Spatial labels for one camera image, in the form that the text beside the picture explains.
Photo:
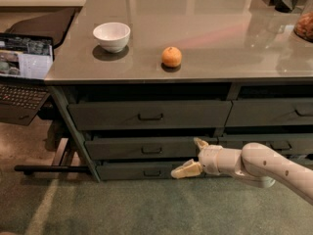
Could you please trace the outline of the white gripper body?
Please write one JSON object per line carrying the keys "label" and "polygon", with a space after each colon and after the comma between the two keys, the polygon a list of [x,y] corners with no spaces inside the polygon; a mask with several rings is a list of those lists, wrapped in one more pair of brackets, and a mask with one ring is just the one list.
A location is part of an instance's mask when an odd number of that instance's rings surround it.
{"label": "white gripper body", "polygon": [[222,147],[218,145],[207,145],[200,148],[198,158],[205,173],[220,175],[217,158],[221,150]]}

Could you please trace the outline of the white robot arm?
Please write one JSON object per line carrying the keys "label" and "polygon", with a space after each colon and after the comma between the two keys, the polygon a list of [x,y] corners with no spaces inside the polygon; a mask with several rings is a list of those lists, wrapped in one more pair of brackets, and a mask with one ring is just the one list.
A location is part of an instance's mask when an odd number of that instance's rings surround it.
{"label": "white robot arm", "polygon": [[313,205],[313,171],[296,164],[259,143],[247,143],[241,149],[210,145],[194,139],[200,149],[198,160],[190,159],[171,171],[176,179],[194,177],[202,172],[229,175],[247,185],[269,188],[276,181]]}

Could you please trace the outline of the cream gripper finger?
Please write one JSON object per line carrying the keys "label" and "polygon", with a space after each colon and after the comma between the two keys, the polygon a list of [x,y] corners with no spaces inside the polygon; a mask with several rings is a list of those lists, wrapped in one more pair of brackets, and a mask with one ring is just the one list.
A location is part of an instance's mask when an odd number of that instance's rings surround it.
{"label": "cream gripper finger", "polygon": [[209,144],[206,141],[204,141],[204,140],[202,140],[202,139],[200,139],[198,137],[194,138],[194,143],[197,145],[197,147],[200,150],[203,150],[203,149],[205,149],[205,148],[207,148],[209,146]]}
{"label": "cream gripper finger", "polygon": [[202,173],[200,162],[188,160],[182,165],[176,167],[171,171],[171,176],[176,179],[198,176]]}

